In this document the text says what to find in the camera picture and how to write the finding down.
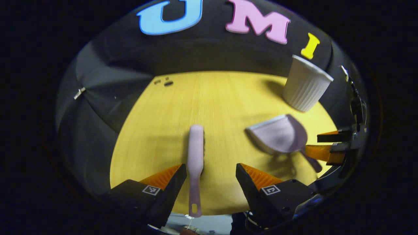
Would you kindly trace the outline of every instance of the dustpan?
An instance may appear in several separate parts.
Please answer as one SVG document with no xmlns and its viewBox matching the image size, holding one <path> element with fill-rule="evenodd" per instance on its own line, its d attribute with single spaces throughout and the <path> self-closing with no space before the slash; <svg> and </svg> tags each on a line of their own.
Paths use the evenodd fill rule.
<svg viewBox="0 0 418 235">
<path fill-rule="evenodd" d="M 316 172 L 322 170 L 317 160 L 305 154 L 308 134 L 292 115 L 280 115 L 246 128 L 259 148 L 268 154 L 292 153 L 300 151 Z"/>
</svg>

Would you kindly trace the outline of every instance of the ribbed paper cup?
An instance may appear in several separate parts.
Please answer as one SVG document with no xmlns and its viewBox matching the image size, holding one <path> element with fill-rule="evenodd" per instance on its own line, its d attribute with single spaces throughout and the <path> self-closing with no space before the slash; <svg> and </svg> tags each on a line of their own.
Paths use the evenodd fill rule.
<svg viewBox="0 0 418 235">
<path fill-rule="evenodd" d="M 318 102 L 334 79 L 313 63 L 296 55 L 292 58 L 283 98 L 293 108 L 306 112 Z"/>
</svg>

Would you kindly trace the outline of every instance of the brush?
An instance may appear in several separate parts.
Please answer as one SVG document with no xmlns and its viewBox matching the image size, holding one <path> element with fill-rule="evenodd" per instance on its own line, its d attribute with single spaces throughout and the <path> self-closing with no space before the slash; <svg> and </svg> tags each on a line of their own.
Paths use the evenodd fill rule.
<svg viewBox="0 0 418 235">
<path fill-rule="evenodd" d="M 202 216 L 200 205 L 200 175 L 203 171 L 204 132 L 203 126 L 193 125 L 189 133 L 189 149 L 187 168 L 190 177 L 189 215 L 197 218 Z"/>
</svg>

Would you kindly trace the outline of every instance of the tabletop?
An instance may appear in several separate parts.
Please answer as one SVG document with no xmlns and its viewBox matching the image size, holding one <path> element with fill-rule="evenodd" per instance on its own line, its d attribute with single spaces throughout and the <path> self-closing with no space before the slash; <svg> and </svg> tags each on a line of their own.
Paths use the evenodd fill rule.
<svg viewBox="0 0 418 235">
<path fill-rule="evenodd" d="M 320 161 L 323 170 L 316 173 L 299 152 L 269 155 L 245 132 L 248 126 L 283 114 L 291 114 L 304 126 L 307 144 L 319 144 L 317 134 L 337 130 L 319 102 L 307 112 L 289 106 L 282 99 L 285 83 L 285 77 L 249 72 L 187 72 L 155 77 L 118 136 L 110 167 L 111 187 L 187 163 L 188 133 L 194 124 L 204 127 L 204 169 L 200 177 L 203 215 L 249 209 L 235 178 L 237 163 L 284 181 L 312 183 L 330 168 L 324 161 Z M 172 212 L 188 214 L 188 200 L 187 177 Z"/>
</svg>

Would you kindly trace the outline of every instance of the dustpan handle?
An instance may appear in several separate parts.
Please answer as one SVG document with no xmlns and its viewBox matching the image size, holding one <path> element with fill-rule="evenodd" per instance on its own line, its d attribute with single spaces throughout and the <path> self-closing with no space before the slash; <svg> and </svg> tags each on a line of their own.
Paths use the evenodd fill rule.
<svg viewBox="0 0 418 235">
<path fill-rule="evenodd" d="M 316 159 L 313 159 L 306 155 L 305 149 L 301 150 L 302 155 L 305 157 L 306 160 L 310 163 L 310 165 L 313 167 L 316 173 L 319 173 L 322 171 L 322 166 L 319 164 L 319 162 Z"/>
</svg>

